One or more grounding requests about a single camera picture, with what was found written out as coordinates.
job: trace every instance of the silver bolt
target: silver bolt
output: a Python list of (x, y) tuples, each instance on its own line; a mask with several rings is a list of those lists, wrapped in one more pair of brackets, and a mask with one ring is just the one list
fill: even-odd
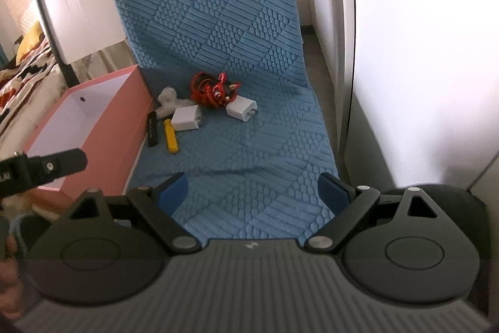
[(308, 239), (308, 245), (312, 248), (330, 248), (333, 240), (326, 236), (314, 236)]
[(246, 248), (249, 248), (250, 250), (253, 250), (254, 248), (257, 248), (259, 244), (257, 242), (251, 242), (245, 245)]
[(196, 247), (198, 241), (191, 236), (180, 236), (173, 239), (173, 245), (180, 250), (188, 250)]

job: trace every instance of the white cabinet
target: white cabinet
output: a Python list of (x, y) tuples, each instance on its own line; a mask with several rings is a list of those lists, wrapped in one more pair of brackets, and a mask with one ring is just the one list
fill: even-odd
[(356, 0), (353, 100), (353, 183), (468, 187), (499, 148), (499, 2)]

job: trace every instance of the white power adapter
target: white power adapter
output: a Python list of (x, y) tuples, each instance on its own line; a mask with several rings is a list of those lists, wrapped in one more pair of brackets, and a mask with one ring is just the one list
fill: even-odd
[(225, 107), (227, 114), (233, 118), (247, 122), (248, 119), (258, 112), (256, 101), (243, 96), (236, 96), (233, 102)]
[(201, 109), (199, 105), (185, 106), (175, 109), (172, 118), (172, 127), (176, 132), (181, 130), (199, 129)]

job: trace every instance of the white plush toy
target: white plush toy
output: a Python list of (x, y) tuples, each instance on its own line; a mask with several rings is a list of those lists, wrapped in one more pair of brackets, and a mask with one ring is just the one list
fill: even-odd
[(161, 107), (156, 109), (156, 115), (159, 120), (164, 119), (166, 116), (170, 116), (175, 112), (177, 108), (183, 108), (185, 106), (193, 106), (196, 102), (190, 99), (177, 99), (177, 92), (175, 89), (168, 87), (161, 91), (158, 96), (158, 101)]

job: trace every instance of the gray floor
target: gray floor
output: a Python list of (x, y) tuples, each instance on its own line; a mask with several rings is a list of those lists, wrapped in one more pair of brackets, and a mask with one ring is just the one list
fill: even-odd
[(303, 37), (303, 55), (305, 69), (312, 88), (317, 95), (319, 105), (326, 123), (327, 133), (333, 152), (336, 156), (336, 111), (334, 107), (334, 89), (331, 75), (327, 69), (319, 41), (315, 34), (305, 34)]

